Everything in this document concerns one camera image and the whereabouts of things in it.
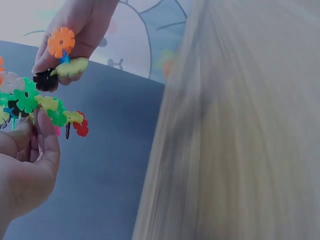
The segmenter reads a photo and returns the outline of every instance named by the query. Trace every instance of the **play mat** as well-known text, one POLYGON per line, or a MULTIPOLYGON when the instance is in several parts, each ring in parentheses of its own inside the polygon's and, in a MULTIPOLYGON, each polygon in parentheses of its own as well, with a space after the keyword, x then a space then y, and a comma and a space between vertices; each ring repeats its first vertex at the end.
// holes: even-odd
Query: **play mat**
MULTIPOLYGON (((192 1, 121 0, 90 60, 164 83, 192 1)), ((6 10, 0 14, 0 40, 39 46, 44 30, 63 2, 7 1, 6 10)))

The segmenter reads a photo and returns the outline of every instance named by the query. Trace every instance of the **pink toy piece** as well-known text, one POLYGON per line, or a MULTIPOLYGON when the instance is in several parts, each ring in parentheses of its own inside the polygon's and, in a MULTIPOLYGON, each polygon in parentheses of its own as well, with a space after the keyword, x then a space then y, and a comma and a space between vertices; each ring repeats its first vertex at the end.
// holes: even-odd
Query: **pink toy piece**
POLYGON ((56 133, 56 135, 57 135, 58 137, 60 137, 60 127, 55 126, 54 128, 55 128, 55 133, 56 133))

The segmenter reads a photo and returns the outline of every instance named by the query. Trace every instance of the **green snowflake piece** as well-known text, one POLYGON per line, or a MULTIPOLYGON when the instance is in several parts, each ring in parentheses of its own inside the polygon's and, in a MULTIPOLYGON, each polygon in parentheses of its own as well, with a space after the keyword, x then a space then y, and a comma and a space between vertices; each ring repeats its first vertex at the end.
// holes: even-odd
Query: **green snowflake piece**
POLYGON ((36 90, 36 84, 33 81, 30 81, 27 77, 23 77, 23 80, 25 82, 25 90, 20 91, 15 89, 13 95, 18 99, 18 102, 16 103, 17 107, 21 111, 30 114, 33 113, 38 106, 35 96, 38 96, 39 92, 36 90))
POLYGON ((0 92, 0 106, 8 107, 9 93, 0 92))
POLYGON ((57 98, 53 98, 54 100, 58 101, 58 108, 56 111, 47 110, 48 116, 51 118, 53 125, 58 127, 64 127, 67 124, 67 117, 64 115, 64 111, 66 111, 66 108, 64 108, 64 103, 57 98))

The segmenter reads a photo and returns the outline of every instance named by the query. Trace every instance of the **black snowflake piece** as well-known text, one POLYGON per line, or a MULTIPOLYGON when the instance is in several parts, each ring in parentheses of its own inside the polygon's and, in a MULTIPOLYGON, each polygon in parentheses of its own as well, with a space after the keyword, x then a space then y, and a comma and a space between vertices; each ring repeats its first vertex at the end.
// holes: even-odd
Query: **black snowflake piece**
POLYGON ((68 140, 70 136, 70 122, 65 126, 65 138, 68 140))
POLYGON ((54 90, 58 86, 58 75, 55 74, 53 76, 50 76, 53 70, 53 68, 50 68, 47 71, 36 73, 33 76, 33 81, 35 82, 36 89, 38 89, 39 91, 48 92, 54 90))
POLYGON ((28 117, 28 116, 29 116, 28 113, 26 113, 25 111, 21 111, 21 110, 18 108, 18 106, 17 106, 17 102, 18 102, 18 101, 19 101, 19 100, 15 100, 15 101, 10 100, 10 101, 8 101, 8 109, 12 110, 11 113, 12 113, 14 116, 16 116, 17 118, 19 117, 20 113, 21 113, 21 117, 22 117, 22 118, 28 117))

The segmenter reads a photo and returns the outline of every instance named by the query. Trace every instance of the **orange snowflake piece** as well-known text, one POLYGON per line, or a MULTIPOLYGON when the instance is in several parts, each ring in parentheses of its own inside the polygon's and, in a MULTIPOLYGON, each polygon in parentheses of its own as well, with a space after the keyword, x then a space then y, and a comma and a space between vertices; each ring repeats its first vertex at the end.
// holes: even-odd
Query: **orange snowflake piece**
POLYGON ((52 32, 48 39, 48 51, 56 59, 61 59, 64 56, 64 51, 69 55, 75 47, 75 34, 67 27, 60 27, 52 32))
POLYGON ((0 72, 4 72, 5 71, 5 68, 2 66, 4 64, 4 60, 3 58, 0 56, 0 72))
MULTIPOLYGON (((2 66, 4 63, 5 62, 4 62, 3 58, 0 56, 0 72, 4 72, 5 71, 5 68, 2 66)), ((3 82, 3 79, 0 76, 0 86, 1 86, 2 82, 3 82)))

